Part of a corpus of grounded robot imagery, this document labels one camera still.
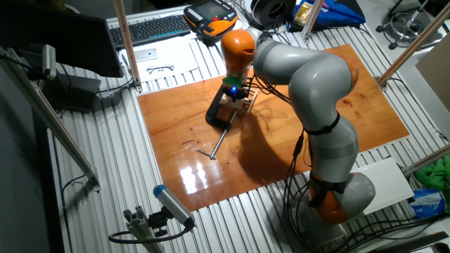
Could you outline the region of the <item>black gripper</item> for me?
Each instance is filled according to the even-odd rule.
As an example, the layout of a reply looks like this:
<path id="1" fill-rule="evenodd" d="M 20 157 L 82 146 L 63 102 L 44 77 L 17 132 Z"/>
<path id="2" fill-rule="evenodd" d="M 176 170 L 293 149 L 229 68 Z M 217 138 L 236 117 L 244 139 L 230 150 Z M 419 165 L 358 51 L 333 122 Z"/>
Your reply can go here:
<path id="1" fill-rule="evenodd" d="M 244 102 L 252 102 L 254 91 L 248 87 L 241 86 L 226 86 L 225 95 L 223 95 L 223 104 L 228 104 L 232 100 L 241 100 Z"/>

